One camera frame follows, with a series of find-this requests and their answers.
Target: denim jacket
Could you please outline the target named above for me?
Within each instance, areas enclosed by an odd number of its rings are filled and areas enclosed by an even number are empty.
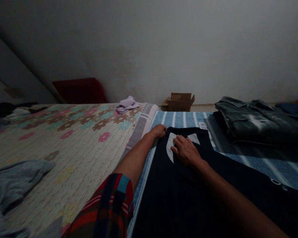
[[[235,137],[256,138],[263,142],[298,141],[298,117],[262,100],[243,102],[223,97],[215,108],[223,114],[229,132]]]

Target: floor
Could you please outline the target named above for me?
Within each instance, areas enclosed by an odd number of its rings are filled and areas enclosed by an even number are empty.
[[[168,111],[167,107],[160,107],[163,111]],[[215,109],[215,105],[192,105],[191,111],[202,111],[202,112],[215,112],[217,109]]]

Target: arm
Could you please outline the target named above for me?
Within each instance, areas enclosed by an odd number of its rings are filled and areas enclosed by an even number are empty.
[[[120,164],[113,171],[114,173],[122,173],[127,176],[132,183],[132,188],[135,191],[143,167],[145,166],[148,153],[155,141],[165,136],[167,127],[164,125],[156,125],[150,132],[145,134],[143,138],[126,154]]]
[[[127,237],[133,214],[133,191],[150,148],[155,139],[165,136],[166,131],[166,126],[160,124],[144,135],[99,186],[63,237]]]
[[[222,202],[234,218],[238,228],[243,228],[249,237],[288,237],[275,223],[262,213],[252,202],[216,173],[201,159],[197,148],[189,138],[177,135],[174,139],[178,148],[171,150],[185,164],[194,167],[206,182],[215,198]]]

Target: lavender cloth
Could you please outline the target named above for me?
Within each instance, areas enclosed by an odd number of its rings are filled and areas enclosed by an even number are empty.
[[[129,109],[133,109],[136,107],[139,107],[139,105],[136,103],[135,99],[132,96],[129,96],[128,98],[119,102],[116,110],[119,114],[124,114]]]

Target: red object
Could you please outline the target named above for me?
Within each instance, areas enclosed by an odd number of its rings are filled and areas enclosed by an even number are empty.
[[[67,103],[108,103],[103,86],[95,78],[54,81],[52,84]]]

